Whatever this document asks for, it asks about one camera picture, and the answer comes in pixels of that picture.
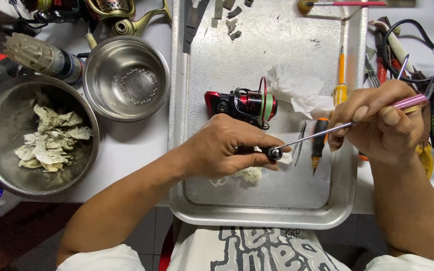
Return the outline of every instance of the hand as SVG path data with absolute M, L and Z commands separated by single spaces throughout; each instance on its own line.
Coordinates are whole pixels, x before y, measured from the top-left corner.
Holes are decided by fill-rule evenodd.
M 254 151 L 254 146 L 273 147 L 284 145 L 280 139 L 262 132 L 228 115 L 217 114 L 194 136 L 178 147 L 184 159 L 185 177 L 218 179 L 232 175 L 251 166 L 277 171 L 275 161 Z
M 407 161 L 410 155 L 416 155 L 415 147 L 423 134 L 421 110 L 406 115 L 389 105 L 414 95 L 412 88 L 398 80 L 387 81 L 379 88 L 355 90 L 336 107 L 329 127 L 361 122 L 329 134 L 329 148 L 338 150 L 346 136 L 370 159 L 393 164 Z

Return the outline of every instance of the crumpled tissue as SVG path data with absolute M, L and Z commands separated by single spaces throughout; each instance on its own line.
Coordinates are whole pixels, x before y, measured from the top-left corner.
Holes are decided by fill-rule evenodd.
M 324 82 L 312 76 L 296 76 L 288 63 L 278 63 L 267 71 L 268 85 L 276 99 L 292 104 L 294 112 L 301 112 L 312 119 L 314 109 L 334 110 L 332 96 L 319 95 Z

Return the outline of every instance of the reel spool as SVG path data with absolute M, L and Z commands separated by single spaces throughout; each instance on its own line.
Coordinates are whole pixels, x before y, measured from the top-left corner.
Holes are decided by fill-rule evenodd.
M 205 104 L 213 114 L 224 113 L 234 119 L 245 121 L 251 125 L 269 129 L 269 121 L 277 113 L 277 102 L 274 95 L 267 94 L 266 78 L 260 79 L 259 90 L 237 88 L 229 94 L 207 91 Z

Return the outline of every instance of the left hand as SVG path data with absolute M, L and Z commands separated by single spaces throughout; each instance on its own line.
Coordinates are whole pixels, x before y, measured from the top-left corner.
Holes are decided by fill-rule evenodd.
M 265 134 L 256 126 L 217 114 L 177 150 L 184 159 L 184 177 L 218 179 L 251 166 L 279 170 L 275 161 L 254 151 L 254 146 L 281 145 L 284 145 L 282 140 Z M 283 151 L 289 152 L 291 148 L 283 148 Z

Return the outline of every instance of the white shirt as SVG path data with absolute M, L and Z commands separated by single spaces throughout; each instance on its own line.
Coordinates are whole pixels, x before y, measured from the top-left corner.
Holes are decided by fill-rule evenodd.
M 182 228 L 168 271 L 299 270 L 351 271 L 321 248 L 313 231 L 241 227 Z M 57 271 L 144 271 L 138 254 L 125 244 L 77 253 Z M 366 271 L 434 271 L 434 261 L 416 256 L 380 256 Z

